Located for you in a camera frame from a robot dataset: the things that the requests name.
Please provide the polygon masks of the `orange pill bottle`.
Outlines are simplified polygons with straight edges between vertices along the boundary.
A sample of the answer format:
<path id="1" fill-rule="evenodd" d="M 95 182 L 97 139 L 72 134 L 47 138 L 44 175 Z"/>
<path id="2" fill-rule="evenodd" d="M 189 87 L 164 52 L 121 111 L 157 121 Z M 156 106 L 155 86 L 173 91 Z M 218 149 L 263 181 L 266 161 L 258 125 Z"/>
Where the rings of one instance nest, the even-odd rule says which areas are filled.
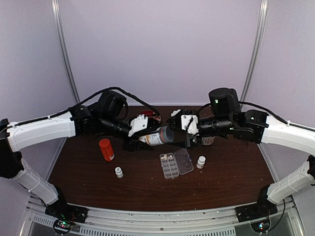
<path id="1" fill-rule="evenodd" d="M 115 157 L 112 145 L 109 139 L 102 139 L 99 141 L 101 153 L 106 161 L 112 161 Z"/>

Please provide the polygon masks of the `grey bottle cap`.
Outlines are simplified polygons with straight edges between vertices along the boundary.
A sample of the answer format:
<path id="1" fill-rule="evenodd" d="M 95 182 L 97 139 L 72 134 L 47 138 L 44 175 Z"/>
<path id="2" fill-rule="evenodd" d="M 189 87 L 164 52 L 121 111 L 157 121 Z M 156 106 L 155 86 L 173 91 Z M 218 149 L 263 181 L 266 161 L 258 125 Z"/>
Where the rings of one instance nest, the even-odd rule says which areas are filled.
<path id="1" fill-rule="evenodd" d="M 162 127 L 159 135 L 163 144 L 172 143 L 174 141 L 174 132 L 168 126 Z"/>

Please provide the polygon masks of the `grey cap pill bottle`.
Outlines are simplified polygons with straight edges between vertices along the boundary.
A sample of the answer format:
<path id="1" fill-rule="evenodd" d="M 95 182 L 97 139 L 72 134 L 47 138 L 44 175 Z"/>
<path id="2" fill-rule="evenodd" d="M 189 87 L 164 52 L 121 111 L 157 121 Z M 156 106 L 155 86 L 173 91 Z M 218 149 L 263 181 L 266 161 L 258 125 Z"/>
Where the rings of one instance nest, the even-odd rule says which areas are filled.
<path id="1" fill-rule="evenodd" d="M 162 141 L 160 139 L 160 135 L 159 135 L 160 129 L 161 129 L 161 127 L 158 128 L 156 131 L 151 132 L 150 134 L 141 136 L 139 138 L 139 141 L 141 141 L 143 143 L 146 143 L 146 144 L 148 144 L 150 146 L 163 145 L 163 143 L 162 143 Z"/>

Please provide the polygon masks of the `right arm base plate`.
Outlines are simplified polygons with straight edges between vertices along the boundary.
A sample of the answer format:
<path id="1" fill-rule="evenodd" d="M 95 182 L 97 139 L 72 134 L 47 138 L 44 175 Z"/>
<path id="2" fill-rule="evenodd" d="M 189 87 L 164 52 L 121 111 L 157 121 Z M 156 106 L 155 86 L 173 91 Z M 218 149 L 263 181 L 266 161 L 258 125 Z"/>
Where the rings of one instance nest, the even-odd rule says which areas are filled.
<path id="1" fill-rule="evenodd" d="M 273 203 L 254 203 L 235 208 L 238 222 L 252 221 L 268 217 L 278 212 L 277 206 Z"/>

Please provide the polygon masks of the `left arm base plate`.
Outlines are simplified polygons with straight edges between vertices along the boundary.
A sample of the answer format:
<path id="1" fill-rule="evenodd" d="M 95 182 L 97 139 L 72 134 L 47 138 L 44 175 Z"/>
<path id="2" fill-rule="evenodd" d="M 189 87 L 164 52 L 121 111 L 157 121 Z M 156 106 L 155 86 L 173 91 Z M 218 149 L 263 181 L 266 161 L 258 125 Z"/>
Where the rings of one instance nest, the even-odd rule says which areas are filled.
<path id="1" fill-rule="evenodd" d="M 74 206 L 68 203 L 60 203 L 59 201 L 47 205 L 42 202 L 45 207 L 45 214 L 53 216 L 59 220 L 68 223 L 85 223 L 88 215 L 88 209 L 82 206 Z"/>

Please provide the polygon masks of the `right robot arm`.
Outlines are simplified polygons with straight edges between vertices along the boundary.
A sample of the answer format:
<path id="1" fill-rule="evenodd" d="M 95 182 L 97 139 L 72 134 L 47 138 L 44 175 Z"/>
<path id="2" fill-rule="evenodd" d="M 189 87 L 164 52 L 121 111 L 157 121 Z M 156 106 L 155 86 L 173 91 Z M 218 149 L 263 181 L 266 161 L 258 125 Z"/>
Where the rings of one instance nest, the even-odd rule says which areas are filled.
<path id="1" fill-rule="evenodd" d="M 202 138 L 232 136 L 234 139 L 265 146 L 279 146 L 303 154 L 308 159 L 287 176 L 261 189 L 252 212 L 264 216 L 271 205 L 315 183 L 315 130 L 293 123 L 256 104 L 242 111 L 233 88 L 217 88 L 208 94 L 212 116 L 201 117 L 201 109 L 178 109 L 171 113 L 167 123 L 173 131 L 182 131 L 188 137 L 188 146 L 201 143 Z"/>

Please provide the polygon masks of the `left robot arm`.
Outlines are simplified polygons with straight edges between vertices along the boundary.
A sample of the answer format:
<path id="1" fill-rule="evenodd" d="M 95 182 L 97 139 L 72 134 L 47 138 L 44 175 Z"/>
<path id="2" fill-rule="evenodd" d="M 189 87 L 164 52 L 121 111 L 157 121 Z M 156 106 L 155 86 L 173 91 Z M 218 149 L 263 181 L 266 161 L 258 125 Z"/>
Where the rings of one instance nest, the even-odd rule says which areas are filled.
<path id="1" fill-rule="evenodd" d="M 96 95 L 98 101 L 90 105 L 86 102 L 95 95 L 56 114 L 20 122 L 9 122 L 8 119 L 0 122 L 1 178 L 12 179 L 36 194 L 59 218 L 70 215 L 70 206 L 60 190 L 27 163 L 22 150 L 54 140 L 105 134 L 122 139 L 126 147 L 134 151 L 141 149 L 138 135 L 156 127 L 152 118 L 146 115 L 138 115 L 131 121 L 119 117 L 122 109 L 128 109 L 128 97 L 159 115 L 153 106 L 135 95 L 114 87 L 96 92 Z"/>

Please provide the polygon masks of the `clear plastic pill organizer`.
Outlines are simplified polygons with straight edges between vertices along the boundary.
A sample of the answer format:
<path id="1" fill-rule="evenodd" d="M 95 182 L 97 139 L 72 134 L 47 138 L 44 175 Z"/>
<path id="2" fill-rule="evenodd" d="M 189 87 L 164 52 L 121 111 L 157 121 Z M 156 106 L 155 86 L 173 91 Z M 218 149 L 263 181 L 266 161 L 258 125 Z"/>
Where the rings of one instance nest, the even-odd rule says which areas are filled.
<path id="1" fill-rule="evenodd" d="M 185 148 L 181 148 L 174 153 L 161 154 L 159 159 L 165 179 L 174 179 L 194 170 L 191 157 Z"/>

